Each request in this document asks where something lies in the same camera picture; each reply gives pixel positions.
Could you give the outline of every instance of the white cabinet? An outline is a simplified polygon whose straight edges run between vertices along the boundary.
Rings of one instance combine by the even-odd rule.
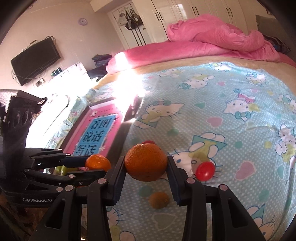
[[[231,16],[224,0],[211,0],[213,3],[212,11],[213,15],[220,18],[225,23],[232,24]]]
[[[209,3],[211,0],[188,0],[192,4],[192,8],[196,16],[199,16],[201,14],[212,14]]]
[[[172,0],[152,0],[152,3],[157,11],[156,17],[162,22],[165,30],[169,24],[182,20],[181,14],[176,10]]]
[[[232,24],[240,28],[245,34],[248,34],[248,28],[244,13],[238,0],[225,0]]]
[[[191,2],[187,0],[175,0],[175,6],[180,11],[183,21],[197,17]]]
[[[165,28],[151,0],[133,0],[152,42],[168,40]]]

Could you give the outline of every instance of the small orange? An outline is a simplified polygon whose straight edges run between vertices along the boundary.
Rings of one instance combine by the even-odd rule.
[[[139,181],[151,182],[160,178],[166,170],[166,154],[155,144],[133,146],[124,159],[128,174]]]
[[[154,209],[166,207],[169,201],[169,196],[164,192],[155,192],[149,197],[150,206]]]
[[[93,154],[86,159],[85,167],[87,167],[89,170],[103,169],[105,172],[107,172],[109,169],[111,169],[111,163],[106,157],[100,154]]]

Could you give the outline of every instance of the light blue bed sheet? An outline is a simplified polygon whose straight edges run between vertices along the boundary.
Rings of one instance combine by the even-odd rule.
[[[279,240],[296,212],[296,98],[288,87],[264,70],[229,62],[179,67],[140,79],[147,94],[122,155],[153,140],[191,177],[198,158],[212,161],[216,172],[205,184],[228,185],[266,240]],[[97,94],[106,94],[114,84]],[[149,196],[157,191],[170,196],[168,207],[150,207]],[[207,214],[211,240],[210,209]],[[108,207],[113,241],[180,241],[185,215],[186,207],[172,199],[166,176],[144,183],[127,175],[121,199]]]

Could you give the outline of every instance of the television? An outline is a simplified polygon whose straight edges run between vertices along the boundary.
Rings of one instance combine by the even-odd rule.
[[[48,37],[14,57],[11,65],[20,85],[23,86],[60,58],[52,38]]]

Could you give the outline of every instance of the pile of clothes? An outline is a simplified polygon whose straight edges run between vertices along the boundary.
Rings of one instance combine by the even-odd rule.
[[[101,78],[103,78],[107,74],[106,67],[111,58],[112,55],[110,54],[95,55],[92,60],[95,62],[96,68],[87,71],[89,77],[91,79],[96,79],[96,81],[99,81]]]

